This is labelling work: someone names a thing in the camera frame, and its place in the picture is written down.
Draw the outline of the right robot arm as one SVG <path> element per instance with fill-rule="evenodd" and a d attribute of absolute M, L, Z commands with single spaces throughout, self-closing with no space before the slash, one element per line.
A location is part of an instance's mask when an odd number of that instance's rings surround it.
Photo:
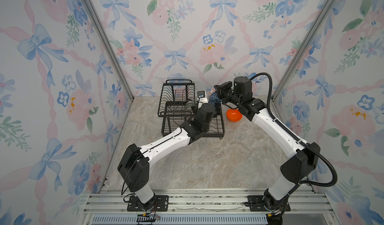
<path fill-rule="evenodd" d="M 239 112 L 261 127 L 285 152 L 288 160 L 281 165 L 281 173 L 265 192 L 263 205 L 269 210 L 278 210 L 286 206 L 288 197 L 300 182 L 317 167 L 320 147 L 316 143 L 308 144 L 290 135 L 291 130 L 280 120 L 273 118 L 267 105 L 253 97 L 252 82 L 249 78 L 236 77 L 233 82 L 216 85 L 215 90 L 223 104 L 234 104 Z"/>

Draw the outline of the black wire dish rack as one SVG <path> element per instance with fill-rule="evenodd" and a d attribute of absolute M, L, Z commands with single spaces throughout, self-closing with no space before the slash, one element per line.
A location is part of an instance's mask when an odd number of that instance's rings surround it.
<path fill-rule="evenodd" d="M 183 122 L 193 118 L 198 109 L 195 83 L 189 79 L 168 79 L 163 84 L 158 116 L 163 119 L 162 135 L 173 132 Z"/>

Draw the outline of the aluminium corner post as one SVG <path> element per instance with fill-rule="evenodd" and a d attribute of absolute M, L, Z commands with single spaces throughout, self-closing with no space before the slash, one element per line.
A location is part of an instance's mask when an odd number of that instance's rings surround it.
<path fill-rule="evenodd" d="M 287 70 L 285 71 L 282 79 L 279 81 L 277 88 L 275 89 L 272 100 L 276 101 L 277 98 L 282 93 L 286 83 L 290 79 L 291 75 L 293 74 L 294 70 L 296 69 L 297 65 L 299 64 L 300 60 L 303 58 L 305 52 L 307 51 L 308 47 L 310 46 L 311 42 L 315 37 L 317 36 L 317 33 L 322 26 L 322 24 L 325 22 L 328 14 L 332 10 L 333 6 L 336 4 L 337 0 L 325 0 L 322 9 L 318 12 L 317 16 L 315 17 L 313 21 L 313 25 L 308 30 L 307 34 L 305 35 L 297 54 L 293 57 L 293 60 L 291 64 L 288 66 Z"/>
<path fill-rule="evenodd" d="M 134 101 L 133 93 L 129 88 L 127 79 L 125 78 L 123 70 L 117 61 L 117 57 L 113 52 L 112 45 L 108 40 L 105 29 L 103 28 L 102 22 L 98 16 L 98 13 L 93 5 L 92 0 L 81 0 L 81 2 L 83 3 L 86 12 L 89 13 L 90 20 L 93 23 L 96 30 L 96 34 L 98 38 L 101 40 L 101 44 L 104 46 L 105 51 L 107 52 L 107 55 L 112 62 L 113 68 L 116 70 L 117 76 L 122 83 L 122 87 L 124 91 L 127 93 L 130 102 L 133 102 Z"/>

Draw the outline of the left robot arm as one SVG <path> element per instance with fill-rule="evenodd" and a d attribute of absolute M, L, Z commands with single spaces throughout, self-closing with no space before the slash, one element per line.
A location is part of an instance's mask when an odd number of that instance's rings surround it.
<path fill-rule="evenodd" d="M 124 184 L 144 206 L 155 202 L 155 193 L 149 182 L 150 168 L 163 157 L 199 140 L 210 129 L 210 123 L 217 115 L 216 107 L 204 103 L 193 118 L 183 122 L 170 134 L 148 145 L 138 147 L 131 144 L 127 147 L 119 165 L 118 172 Z"/>

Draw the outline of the aluminium mounting rail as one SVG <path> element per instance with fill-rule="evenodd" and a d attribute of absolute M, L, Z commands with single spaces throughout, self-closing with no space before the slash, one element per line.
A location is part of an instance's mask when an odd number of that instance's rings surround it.
<path fill-rule="evenodd" d="M 80 225 L 338 225 L 325 194 L 300 187 L 288 201 L 288 209 L 277 219 L 262 207 L 251 208 L 245 202 L 260 196 L 263 189 L 157 190 L 166 202 L 145 215 L 129 211 L 117 191 L 91 195 L 79 220 Z"/>

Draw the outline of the right aluminium corner post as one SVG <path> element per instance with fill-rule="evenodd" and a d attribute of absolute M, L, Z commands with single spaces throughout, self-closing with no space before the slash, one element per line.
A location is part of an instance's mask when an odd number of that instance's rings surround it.
<path fill-rule="evenodd" d="M 337 0 L 325 0 L 322 9 L 318 12 L 317 16 L 315 17 L 313 21 L 313 25 L 308 30 L 307 34 L 305 35 L 297 54 L 293 57 L 293 60 L 291 64 L 288 66 L 287 70 L 285 71 L 282 79 L 279 81 L 277 88 L 275 89 L 272 100 L 276 101 L 277 98 L 282 93 L 286 83 L 290 79 L 291 75 L 293 74 L 294 70 L 296 69 L 297 65 L 299 64 L 300 60 L 303 58 L 305 52 L 307 51 L 308 47 L 310 46 L 311 42 L 315 37 L 317 36 L 317 33 L 322 26 L 322 24 L 325 22 L 328 14 L 332 10 L 333 6 L 336 4 Z"/>

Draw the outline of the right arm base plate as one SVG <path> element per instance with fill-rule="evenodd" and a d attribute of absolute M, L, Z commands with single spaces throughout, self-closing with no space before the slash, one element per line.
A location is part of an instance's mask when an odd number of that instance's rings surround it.
<path fill-rule="evenodd" d="M 251 212 L 290 212 L 291 207 L 286 199 L 286 196 L 281 200 L 275 200 L 269 196 L 247 196 L 247 201 L 244 203 L 249 207 Z"/>

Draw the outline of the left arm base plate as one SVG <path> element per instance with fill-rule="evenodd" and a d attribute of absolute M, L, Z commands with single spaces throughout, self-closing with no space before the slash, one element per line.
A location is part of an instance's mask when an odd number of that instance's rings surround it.
<path fill-rule="evenodd" d="M 143 204 L 136 196 L 131 196 L 128 201 L 128 212 L 167 212 L 169 196 L 155 195 L 147 203 Z"/>

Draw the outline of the left aluminium corner post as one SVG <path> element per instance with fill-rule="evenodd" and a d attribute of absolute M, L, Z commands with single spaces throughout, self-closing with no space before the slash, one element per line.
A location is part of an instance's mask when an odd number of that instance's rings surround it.
<path fill-rule="evenodd" d="M 125 78 L 123 70 L 117 61 L 117 57 L 113 52 L 112 45 L 108 40 L 105 29 L 103 28 L 102 22 L 98 16 L 98 13 L 93 5 L 92 0 L 81 0 L 81 2 L 83 3 L 86 12 L 89 13 L 90 20 L 93 23 L 96 30 L 96 34 L 98 38 L 101 40 L 101 44 L 104 46 L 105 51 L 107 52 L 107 55 L 112 62 L 113 68 L 116 70 L 117 76 L 122 83 L 122 87 L 124 91 L 127 93 L 130 102 L 133 102 L 134 101 L 133 93 L 129 88 L 127 79 Z"/>

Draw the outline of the orange plastic bowl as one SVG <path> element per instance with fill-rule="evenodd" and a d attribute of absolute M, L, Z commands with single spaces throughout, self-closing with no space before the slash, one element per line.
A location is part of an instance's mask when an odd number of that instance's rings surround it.
<path fill-rule="evenodd" d="M 238 122 L 243 118 L 243 115 L 239 112 L 238 109 L 228 109 L 226 116 L 231 122 Z"/>

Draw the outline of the blue triangle pattern bowl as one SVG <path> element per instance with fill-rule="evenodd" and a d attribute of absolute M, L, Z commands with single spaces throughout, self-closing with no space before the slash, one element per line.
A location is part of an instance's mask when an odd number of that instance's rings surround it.
<path fill-rule="evenodd" d="M 220 104 L 222 100 L 219 98 L 219 95 L 215 87 L 212 87 L 209 93 L 209 103 L 210 104 Z"/>

